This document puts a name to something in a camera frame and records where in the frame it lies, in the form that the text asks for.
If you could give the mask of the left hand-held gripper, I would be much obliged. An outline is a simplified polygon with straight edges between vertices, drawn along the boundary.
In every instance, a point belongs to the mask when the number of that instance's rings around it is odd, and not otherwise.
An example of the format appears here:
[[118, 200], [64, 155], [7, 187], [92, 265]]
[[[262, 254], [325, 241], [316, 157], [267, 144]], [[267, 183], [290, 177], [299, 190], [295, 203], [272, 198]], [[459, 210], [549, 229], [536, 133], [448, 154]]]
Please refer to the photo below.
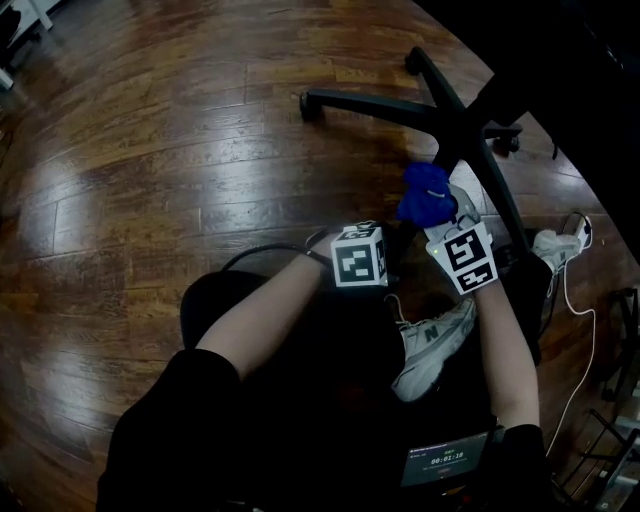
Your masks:
[[304, 244], [312, 250], [329, 238], [327, 286], [334, 289], [385, 289], [389, 286], [388, 243], [391, 228], [382, 222], [361, 221], [339, 228], [324, 228]]

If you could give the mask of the blue cloth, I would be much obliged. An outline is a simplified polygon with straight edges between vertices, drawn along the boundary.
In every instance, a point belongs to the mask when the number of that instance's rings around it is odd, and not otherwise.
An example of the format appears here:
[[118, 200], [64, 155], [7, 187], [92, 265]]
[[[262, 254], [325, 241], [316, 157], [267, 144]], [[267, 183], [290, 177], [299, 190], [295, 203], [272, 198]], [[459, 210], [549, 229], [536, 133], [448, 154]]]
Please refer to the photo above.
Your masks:
[[431, 228], [451, 221], [457, 211], [445, 170], [427, 162], [411, 163], [403, 179], [407, 190], [396, 219], [412, 222], [418, 228]]

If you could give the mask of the black smartphone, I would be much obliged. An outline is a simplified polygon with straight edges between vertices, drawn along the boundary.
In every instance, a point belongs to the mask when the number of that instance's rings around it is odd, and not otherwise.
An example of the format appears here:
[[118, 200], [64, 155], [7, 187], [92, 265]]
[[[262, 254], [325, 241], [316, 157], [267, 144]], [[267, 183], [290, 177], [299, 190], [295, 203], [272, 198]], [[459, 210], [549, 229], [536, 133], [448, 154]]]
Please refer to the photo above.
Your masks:
[[449, 481], [477, 470], [492, 447], [501, 442], [504, 429], [411, 448], [408, 451], [400, 486], [423, 486]]

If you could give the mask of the person's black shirt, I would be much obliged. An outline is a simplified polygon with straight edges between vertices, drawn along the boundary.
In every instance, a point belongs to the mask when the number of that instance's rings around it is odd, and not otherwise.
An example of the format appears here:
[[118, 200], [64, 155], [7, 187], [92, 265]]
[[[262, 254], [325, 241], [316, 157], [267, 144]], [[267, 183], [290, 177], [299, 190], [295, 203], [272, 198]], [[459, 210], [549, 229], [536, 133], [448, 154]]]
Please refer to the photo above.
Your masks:
[[400, 505], [409, 424], [385, 397], [366, 413], [338, 404], [339, 367], [385, 394], [396, 345], [322, 345], [244, 382], [224, 357], [178, 352], [118, 421], [97, 512], [387, 512]]

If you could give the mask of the person's right forearm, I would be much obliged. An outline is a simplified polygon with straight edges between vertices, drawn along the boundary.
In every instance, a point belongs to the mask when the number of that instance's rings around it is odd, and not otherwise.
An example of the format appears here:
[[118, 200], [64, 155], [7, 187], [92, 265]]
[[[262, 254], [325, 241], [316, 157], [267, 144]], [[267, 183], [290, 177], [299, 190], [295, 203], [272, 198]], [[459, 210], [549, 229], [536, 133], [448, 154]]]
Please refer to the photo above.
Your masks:
[[496, 280], [475, 290], [474, 300], [492, 414], [507, 429], [538, 426], [536, 368], [502, 283]]

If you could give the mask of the black office chair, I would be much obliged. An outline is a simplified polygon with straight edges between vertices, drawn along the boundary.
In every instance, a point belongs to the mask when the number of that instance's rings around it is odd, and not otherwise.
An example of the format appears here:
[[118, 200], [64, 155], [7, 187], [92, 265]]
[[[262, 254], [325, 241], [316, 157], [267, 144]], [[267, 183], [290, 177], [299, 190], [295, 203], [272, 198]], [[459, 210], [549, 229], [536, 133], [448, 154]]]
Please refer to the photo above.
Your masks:
[[514, 147], [530, 113], [580, 172], [640, 262], [640, 0], [414, 0], [491, 70], [464, 105], [420, 48], [405, 67], [423, 77], [431, 104], [311, 89], [306, 120], [324, 107], [433, 136], [435, 164], [473, 170], [515, 249], [529, 249], [520, 215], [487, 142]]

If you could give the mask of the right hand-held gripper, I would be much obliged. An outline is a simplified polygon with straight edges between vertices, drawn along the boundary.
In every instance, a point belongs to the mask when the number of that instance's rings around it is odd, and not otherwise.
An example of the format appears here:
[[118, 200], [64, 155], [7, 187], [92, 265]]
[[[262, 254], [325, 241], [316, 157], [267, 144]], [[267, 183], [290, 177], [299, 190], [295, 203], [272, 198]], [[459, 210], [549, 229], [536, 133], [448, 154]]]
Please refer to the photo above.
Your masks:
[[457, 292], [465, 295], [498, 278], [491, 249], [493, 239], [467, 192], [453, 184], [448, 186], [456, 204], [455, 223], [475, 225], [463, 230], [451, 227], [440, 241], [429, 240], [426, 252], [449, 277]]

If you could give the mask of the black metal rack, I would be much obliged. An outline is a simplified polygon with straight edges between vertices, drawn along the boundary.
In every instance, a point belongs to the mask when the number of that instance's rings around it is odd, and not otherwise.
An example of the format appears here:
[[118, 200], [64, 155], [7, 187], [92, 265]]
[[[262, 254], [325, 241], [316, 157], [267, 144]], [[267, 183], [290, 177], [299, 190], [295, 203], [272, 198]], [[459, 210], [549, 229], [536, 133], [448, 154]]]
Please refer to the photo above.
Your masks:
[[640, 512], [640, 289], [614, 291], [607, 305], [611, 360], [597, 378], [611, 417], [589, 410], [596, 436], [553, 483], [562, 512]]

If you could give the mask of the white desk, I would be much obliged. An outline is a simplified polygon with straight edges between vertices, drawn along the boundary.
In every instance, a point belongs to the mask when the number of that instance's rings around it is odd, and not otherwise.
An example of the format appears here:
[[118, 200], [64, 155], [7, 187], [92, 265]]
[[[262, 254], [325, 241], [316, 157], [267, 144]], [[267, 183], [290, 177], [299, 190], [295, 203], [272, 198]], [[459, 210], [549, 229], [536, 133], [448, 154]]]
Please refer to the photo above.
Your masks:
[[[2, 0], [0, 3], [0, 8], [5, 9], [9, 6], [14, 0]], [[31, 7], [31, 10], [35, 13], [37, 19], [40, 21], [40, 24], [44, 28], [45, 31], [50, 31], [54, 24], [51, 21], [50, 17], [47, 14], [46, 9], [41, 5], [40, 0], [26, 0]], [[0, 64], [0, 86], [2, 86], [5, 90], [10, 90], [14, 85], [14, 80], [12, 76], [9, 74], [7, 69]]]

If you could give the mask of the black desk chair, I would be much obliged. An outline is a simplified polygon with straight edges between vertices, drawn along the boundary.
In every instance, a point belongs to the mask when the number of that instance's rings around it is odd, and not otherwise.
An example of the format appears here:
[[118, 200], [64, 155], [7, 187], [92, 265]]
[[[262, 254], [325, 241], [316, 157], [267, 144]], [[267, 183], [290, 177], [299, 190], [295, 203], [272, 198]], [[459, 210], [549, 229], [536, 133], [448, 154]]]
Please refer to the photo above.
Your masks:
[[14, 54], [27, 41], [38, 43], [41, 36], [34, 30], [27, 29], [19, 35], [22, 13], [11, 6], [12, 0], [0, 2], [0, 57]]

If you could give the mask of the person's white sneaker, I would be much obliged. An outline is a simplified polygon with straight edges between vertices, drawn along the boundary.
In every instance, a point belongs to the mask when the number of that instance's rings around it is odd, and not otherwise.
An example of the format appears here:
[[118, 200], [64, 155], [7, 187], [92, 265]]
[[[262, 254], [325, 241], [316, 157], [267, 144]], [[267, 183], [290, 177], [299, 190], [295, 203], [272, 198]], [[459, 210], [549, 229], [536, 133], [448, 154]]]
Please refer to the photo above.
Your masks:
[[476, 305], [466, 298], [453, 309], [433, 319], [407, 321], [399, 298], [390, 294], [398, 307], [399, 329], [405, 350], [405, 365], [392, 384], [396, 396], [405, 403], [417, 401], [438, 380], [445, 362], [461, 348], [474, 328]]
[[581, 250], [581, 241], [577, 236], [558, 234], [552, 230], [538, 232], [532, 246], [533, 254], [550, 268], [553, 275], [558, 274]]

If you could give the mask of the person's left forearm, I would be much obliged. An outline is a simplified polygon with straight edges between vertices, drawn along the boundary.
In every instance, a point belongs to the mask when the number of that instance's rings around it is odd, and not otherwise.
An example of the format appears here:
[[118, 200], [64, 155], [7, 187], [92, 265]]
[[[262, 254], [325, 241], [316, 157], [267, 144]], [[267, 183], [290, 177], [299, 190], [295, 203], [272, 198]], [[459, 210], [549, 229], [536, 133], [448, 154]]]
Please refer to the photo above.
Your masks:
[[326, 265], [297, 256], [283, 270], [224, 313], [196, 348], [225, 358], [241, 379], [281, 347], [320, 287]]

